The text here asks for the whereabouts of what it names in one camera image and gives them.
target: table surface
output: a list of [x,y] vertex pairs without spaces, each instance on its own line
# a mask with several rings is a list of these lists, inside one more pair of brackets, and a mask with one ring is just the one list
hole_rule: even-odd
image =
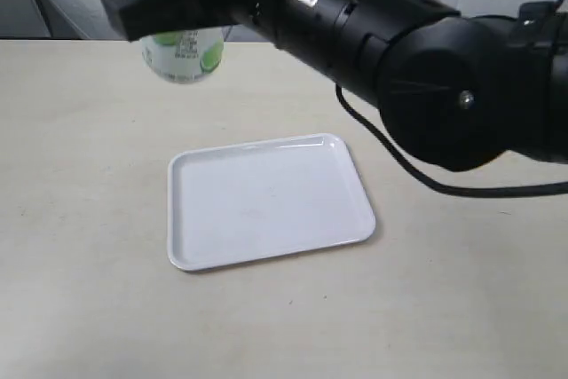
[[[326,79],[267,44],[225,52],[176,86],[136,45],[0,42],[0,377],[566,377],[568,197],[433,193]],[[200,274],[170,264],[175,154],[319,132],[350,147],[372,239]],[[425,169],[464,185],[568,177],[512,154]]]

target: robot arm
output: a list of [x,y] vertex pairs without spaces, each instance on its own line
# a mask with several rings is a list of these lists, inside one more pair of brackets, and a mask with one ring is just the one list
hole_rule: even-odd
[[[562,1],[524,4],[515,19],[463,18],[437,0],[103,4],[111,23],[129,40],[243,24],[376,106],[387,131],[407,153],[463,171],[507,150],[544,162],[568,162],[568,20],[556,12]],[[338,96],[344,101],[341,90]],[[408,164],[402,165],[408,170]],[[429,185],[424,176],[415,177]],[[568,193],[565,184],[538,188],[454,195]]]

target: bottle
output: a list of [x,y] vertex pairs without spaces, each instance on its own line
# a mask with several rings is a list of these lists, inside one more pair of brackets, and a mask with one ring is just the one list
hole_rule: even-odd
[[193,83],[217,69],[223,57],[221,28],[176,31],[140,40],[146,64],[172,83]]

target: beige table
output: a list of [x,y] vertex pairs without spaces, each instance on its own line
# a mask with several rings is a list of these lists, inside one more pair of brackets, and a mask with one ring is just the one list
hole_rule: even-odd
[[[1,42],[0,377],[568,377],[568,197],[437,195],[332,90],[268,45],[229,45],[214,76],[176,86],[126,43]],[[373,239],[198,275],[170,265],[172,156],[316,132],[350,146]],[[514,155],[427,170],[568,178]]]

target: white tray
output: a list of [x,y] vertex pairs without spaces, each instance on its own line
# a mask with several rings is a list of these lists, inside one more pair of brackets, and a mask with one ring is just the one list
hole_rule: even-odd
[[329,134],[183,153],[168,175],[168,256],[197,271],[366,240],[375,214]]

